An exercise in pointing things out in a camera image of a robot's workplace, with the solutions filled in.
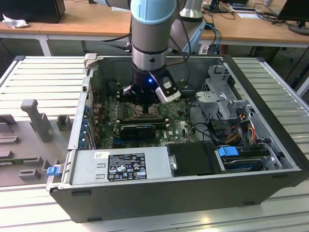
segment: motherboard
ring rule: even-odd
[[[110,96],[95,108],[101,149],[165,146],[197,142],[188,121],[188,100],[149,106]]]

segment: robotic arm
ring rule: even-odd
[[[167,103],[180,97],[180,91],[166,68],[169,40],[179,40],[188,49],[187,36],[198,37],[203,14],[202,0],[95,0],[97,3],[130,9],[132,12],[132,84],[124,95],[138,104],[160,100]]]

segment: power supply label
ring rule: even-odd
[[[147,179],[144,153],[108,156],[109,181]]]

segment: white tissue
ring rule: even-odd
[[[4,20],[2,20],[2,23],[4,23],[5,25],[7,25],[9,28],[23,28],[23,27],[27,27],[29,26],[29,24],[27,24],[27,22],[24,19],[11,19],[6,17],[5,15],[3,15]]]

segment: aluminum profile table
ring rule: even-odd
[[[308,106],[266,63],[250,58],[235,61],[286,129],[293,128],[291,124],[297,125],[298,129],[291,129],[290,133],[308,157],[309,130],[305,129],[309,125]],[[305,181],[295,188],[280,190],[261,205],[76,224],[49,195],[45,185],[33,185],[0,188],[0,228],[4,232],[306,232],[309,230],[308,205],[309,181]]]
[[[29,120],[20,105],[36,99],[38,111],[49,120],[58,115],[74,119],[85,76],[83,57],[17,57],[0,79],[0,115]]]

